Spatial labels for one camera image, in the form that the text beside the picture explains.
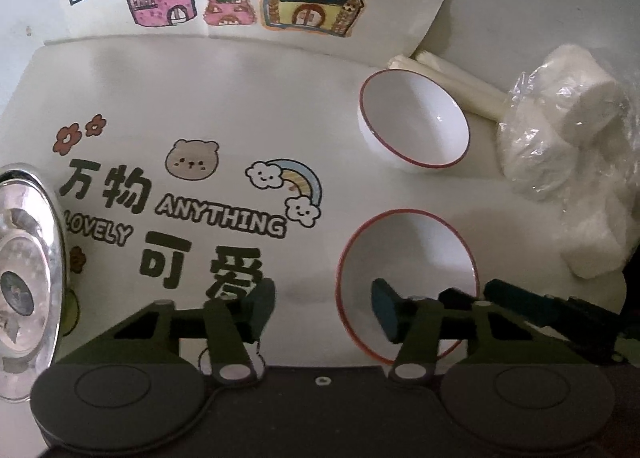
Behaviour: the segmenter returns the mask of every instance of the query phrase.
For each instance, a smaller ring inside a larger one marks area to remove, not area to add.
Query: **cartoon rainbow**
[[[292,183],[300,194],[309,197],[309,201],[316,207],[320,207],[322,201],[322,186],[316,174],[298,161],[289,159],[275,159],[266,162],[267,165],[275,164],[282,169],[282,180]]]

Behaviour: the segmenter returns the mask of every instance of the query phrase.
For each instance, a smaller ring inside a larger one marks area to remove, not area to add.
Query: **silver plate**
[[[53,360],[68,268],[59,211],[32,167],[0,168],[1,400],[28,400]]]

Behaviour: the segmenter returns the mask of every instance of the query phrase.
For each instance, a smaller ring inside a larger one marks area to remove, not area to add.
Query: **clear plastic bag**
[[[640,236],[640,71],[594,54],[562,45],[523,74],[497,139],[515,191],[562,203],[556,237],[582,278],[621,268]]]

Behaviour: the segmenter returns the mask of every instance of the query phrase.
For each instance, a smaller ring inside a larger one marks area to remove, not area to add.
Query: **cloud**
[[[300,222],[311,228],[316,225],[316,219],[320,218],[320,210],[311,203],[308,196],[287,198],[284,203],[287,206],[287,218],[292,222]]]
[[[272,187],[277,189],[284,185],[282,180],[282,168],[276,164],[265,164],[264,162],[254,162],[254,165],[248,167],[244,174],[249,177],[251,183],[258,189],[267,189]]]

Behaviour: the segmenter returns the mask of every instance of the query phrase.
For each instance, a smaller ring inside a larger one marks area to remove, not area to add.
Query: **white bowl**
[[[371,308],[371,283],[385,279],[402,297],[431,297],[455,287],[479,294],[476,263],[464,240],[441,218],[415,209],[386,211],[351,237],[338,265],[335,299],[340,319],[359,348],[392,364],[390,343]],[[440,357],[460,341],[441,341]]]
[[[358,124],[374,153],[409,171],[451,167],[469,149],[469,125],[458,104],[408,70],[382,70],[364,82]]]

